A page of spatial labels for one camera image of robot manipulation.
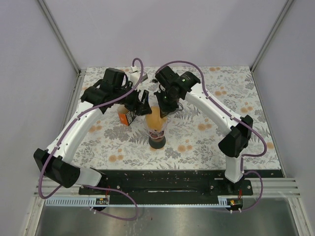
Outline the red and grey cup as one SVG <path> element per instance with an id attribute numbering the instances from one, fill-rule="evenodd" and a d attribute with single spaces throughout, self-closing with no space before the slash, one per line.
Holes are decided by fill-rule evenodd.
<path id="1" fill-rule="evenodd" d="M 166 138 L 162 134 L 157 133 L 150 133 L 149 137 L 149 145 L 154 149 L 161 149 L 166 144 Z"/>

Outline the glass coffee server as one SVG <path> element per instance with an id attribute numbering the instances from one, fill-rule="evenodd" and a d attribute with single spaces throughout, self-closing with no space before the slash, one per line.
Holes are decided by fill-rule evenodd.
<path id="1" fill-rule="evenodd" d="M 177 103 L 177 105 L 178 107 L 175 109 L 175 111 L 173 111 L 174 114 L 177 112 L 181 112 L 184 109 L 182 103 Z"/>

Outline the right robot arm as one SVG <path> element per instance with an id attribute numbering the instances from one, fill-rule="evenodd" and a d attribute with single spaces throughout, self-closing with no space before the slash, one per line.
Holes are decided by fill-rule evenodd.
<path id="1" fill-rule="evenodd" d="M 203 91 L 204 83 L 193 73 L 187 71 L 182 75 L 175 73 L 169 66 L 160 69 L 155 78 L 163 87 L 160 92 L 155 92 L 160 108 L 160 117 L 175 112 L 179 108 L 179 100 L 185 100 L 196 106 L 210 118 L 221 130 L 223 139 L 219 142 L 219 149 L 225 155 L 226 169 L 224 189 L 234 195 L 241 190 L 240 179 L 243 177 L 241 170 L 240 154 L 248 146 L 252 131 L 244 127 L 234 118 L 252 127 L 253 119 L 250 116 L 241 117 L 230 111 L 217 99 L 210 99 Z"/>

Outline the clear glass dripper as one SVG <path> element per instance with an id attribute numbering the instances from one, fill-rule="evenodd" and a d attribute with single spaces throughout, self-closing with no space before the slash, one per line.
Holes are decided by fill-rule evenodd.
<path id="1" fill-rule="evenodd" d="M 144 126 L 149 136 L 153 140 L 164 137 L 164 132 L 168 124 L 168 117 L 160 118 L 152 115 L 146 115 L 144 118 Z"/>

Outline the orange coffee filter box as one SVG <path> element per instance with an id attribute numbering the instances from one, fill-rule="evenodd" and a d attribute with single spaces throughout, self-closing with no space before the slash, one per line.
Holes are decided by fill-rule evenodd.
<path id="1" fill-rule="evenodd" d="M 136 114 L 128 110 L 124 105 L 120 105 L 117 108 L 117 113 L 120 119 L 120 122 L 126 126 L 130 126 L 131 123 L 135 120 Z"/>

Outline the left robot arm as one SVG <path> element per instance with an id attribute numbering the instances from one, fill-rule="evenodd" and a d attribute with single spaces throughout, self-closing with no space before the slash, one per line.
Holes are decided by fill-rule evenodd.
<path id="1" fill-rule="evenodd" d="M 65 188 L 89 185 L 96 194 L 105 192 L 107 183 L 99 171 L 76 166 L 72 160 L 90 128 L 114 104 L 123 105 L 137 116 L 151 113 L 148 91 L 142 91 L 140 97 L 141 91 L 137 90 L 144 74 L 143 69 L 136 67 L 132 67 L 130 75 L 107 68 L 103 78 L 84 91 L 77 110 L 58 137 L 46 149 L 35 151 L 33 156 L 41 177 L 48 177 Z"/>

